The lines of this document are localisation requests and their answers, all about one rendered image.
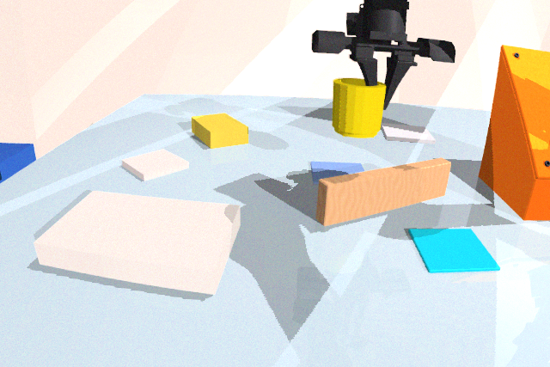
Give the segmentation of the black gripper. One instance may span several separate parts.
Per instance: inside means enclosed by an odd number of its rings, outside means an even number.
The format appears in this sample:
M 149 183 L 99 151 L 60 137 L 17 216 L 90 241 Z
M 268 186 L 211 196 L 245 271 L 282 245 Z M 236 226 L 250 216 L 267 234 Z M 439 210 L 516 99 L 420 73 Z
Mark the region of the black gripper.
M 448 40 L 418 38 L 407 41 L 406 13 L 410 5 L 407 0 L 364 0 L 362 37 L 348 37 L 345 32 L 316 30 L 312 34 L 313 52 L 340 54 L 350 50 L 350 60 L 358 63 L 365 86 L 377 86 L 377 63 L 374 52 L 391 52 L 387 57 L 386 94 L 383 110 L 389 105 L 395 90 L 410 67 L 418 66 L 415 55 L 431 58 L 440 63 L 455 63 L 455 46 Z M 379 43 L 369 43 L 379 40 Z M 398 42 L 388 44 L 388 40 Z

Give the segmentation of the yellow cup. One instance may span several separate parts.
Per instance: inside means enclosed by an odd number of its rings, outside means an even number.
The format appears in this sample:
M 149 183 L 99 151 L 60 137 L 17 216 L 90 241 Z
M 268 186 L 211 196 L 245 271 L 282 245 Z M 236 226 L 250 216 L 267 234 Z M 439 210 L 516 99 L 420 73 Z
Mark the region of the yellow cup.
M 365 86 L 364 78 L 333 79 L 334 130 L 347 137 L 373 138 L 380 130 L 386 84 Z

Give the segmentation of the yellow block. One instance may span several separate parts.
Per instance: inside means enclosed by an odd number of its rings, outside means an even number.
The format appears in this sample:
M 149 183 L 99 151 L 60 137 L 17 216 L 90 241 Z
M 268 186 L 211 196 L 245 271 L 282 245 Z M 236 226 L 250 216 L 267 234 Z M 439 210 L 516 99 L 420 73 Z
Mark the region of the yellow block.
M 248 144 L 248 126 L 226 113 L 192 117 L 192 133 L 211 149 Z

